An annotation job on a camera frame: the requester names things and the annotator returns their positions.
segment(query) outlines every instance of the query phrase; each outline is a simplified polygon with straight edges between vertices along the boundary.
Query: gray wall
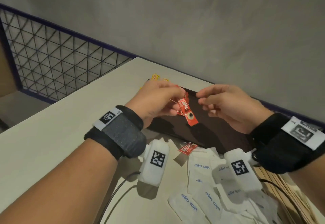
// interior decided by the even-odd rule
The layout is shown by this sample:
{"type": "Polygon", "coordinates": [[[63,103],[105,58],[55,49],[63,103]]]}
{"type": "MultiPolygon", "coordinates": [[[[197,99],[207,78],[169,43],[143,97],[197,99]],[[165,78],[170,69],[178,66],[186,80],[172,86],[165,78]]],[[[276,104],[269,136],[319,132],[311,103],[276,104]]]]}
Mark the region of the gray wall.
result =
{"type": "Polygon", "coordinates": [[[325,121],[325,0],[0,0],[325,121]]]}

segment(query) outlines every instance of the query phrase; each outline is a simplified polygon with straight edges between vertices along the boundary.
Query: triangular wire pattern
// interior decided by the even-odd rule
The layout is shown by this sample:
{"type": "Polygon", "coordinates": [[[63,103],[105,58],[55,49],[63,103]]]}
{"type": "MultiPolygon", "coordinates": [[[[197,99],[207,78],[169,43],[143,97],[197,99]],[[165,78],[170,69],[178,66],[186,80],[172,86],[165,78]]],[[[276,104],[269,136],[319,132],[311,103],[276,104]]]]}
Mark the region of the triangular wire pattern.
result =
{"type": "Polygon", "coordinates": [[[23,89],[52,101],[131,60],[6,10],[0,19],[23,89]]]}

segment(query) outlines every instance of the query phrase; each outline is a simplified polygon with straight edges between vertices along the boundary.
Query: gray floor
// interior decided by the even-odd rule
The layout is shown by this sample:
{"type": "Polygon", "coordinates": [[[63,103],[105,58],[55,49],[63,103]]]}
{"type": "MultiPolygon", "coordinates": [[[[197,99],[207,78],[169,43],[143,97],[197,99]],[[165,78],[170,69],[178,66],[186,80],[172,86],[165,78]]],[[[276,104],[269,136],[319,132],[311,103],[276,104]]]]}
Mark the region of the gray floor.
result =
{"type": "Polygon", "coordinates": [[[0,119],[13,127],[49,106],[49,103],[16,91],[0,98],[0,119]]]}

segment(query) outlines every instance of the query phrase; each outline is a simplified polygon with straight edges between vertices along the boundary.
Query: cable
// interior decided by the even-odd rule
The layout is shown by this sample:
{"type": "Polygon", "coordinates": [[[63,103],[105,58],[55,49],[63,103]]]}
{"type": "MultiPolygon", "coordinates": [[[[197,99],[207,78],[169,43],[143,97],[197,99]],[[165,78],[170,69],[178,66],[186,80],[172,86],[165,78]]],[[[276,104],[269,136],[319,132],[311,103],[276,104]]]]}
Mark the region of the cable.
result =
{"type": "Polygon", "coordinates": [[[137,174],[140,174],[141,172],[133,172],[132,174],[129,174],[127,177],[125,177],[125,179],[124,179],[124,181],[116,188],[116,190],[113,192],[113,194],[112,194],[112,196],[110,197],[110,199],[108,200],[108,202],[107,202],[107,204],[106,204],[106,206],[105,206],[105,208],[104,208],[104,210],[103,210],[103,212],[102,212],[102,214],[100,215],[100,219],[99,219],[99,221],[98,221],[98,224],[101,222],[101,220],[102,220],[102,218],[103,218],[103,216],[104,216],[104,214],[105,214],[105,212],[106,212],[106,210],[107,210],[107,207],[108,207],[108,205],[110,204],[110,202],[112,201],[112,198],[114,197],[114,195],[116,194],[116,192],[121,188],[121,186],[125,183],[125,181],[127,181],[131,176],[133,176],[133,175],[137,175],[137,174]]]}
{"type": "Polygon", "coordinates": [[[302,222],[303,223],[306,223],[306,221],[305,221],[304,217],[302,216],[300,210],[298,209],[298,207],[296,206],[296,204],[293,202],[293,200],[289,197],[289,195],[287,193],[285,193],[285,191],[283,191],[278,185],[274,184],[271,181],[268,181],[268,180],[265,180],[265,179],[259,179],[259,180],[260,180],[260,182],[269,183],[269,184],[275,186],[276,188],[278,188],[286,196],[286,198],[291,202],[291,204],[293,205],[293,207],[297,211],[299,217],[301,218],[302,222]]]}

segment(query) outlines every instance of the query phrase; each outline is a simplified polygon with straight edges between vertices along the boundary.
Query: person's left hand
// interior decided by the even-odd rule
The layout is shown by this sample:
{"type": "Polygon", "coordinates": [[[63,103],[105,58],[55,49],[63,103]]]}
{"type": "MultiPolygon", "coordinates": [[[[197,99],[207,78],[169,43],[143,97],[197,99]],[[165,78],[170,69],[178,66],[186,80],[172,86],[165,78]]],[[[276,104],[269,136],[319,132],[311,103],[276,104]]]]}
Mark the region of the person's left hand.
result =
{"type": "Polygon", "coordinates": [[[143,128],[147,128],[156,116],[177,115],[180,107],[171,100],[184,95],[185,90],[171,82],[149,80],[125,106],[136,112],[143,120],[143,128]]]}

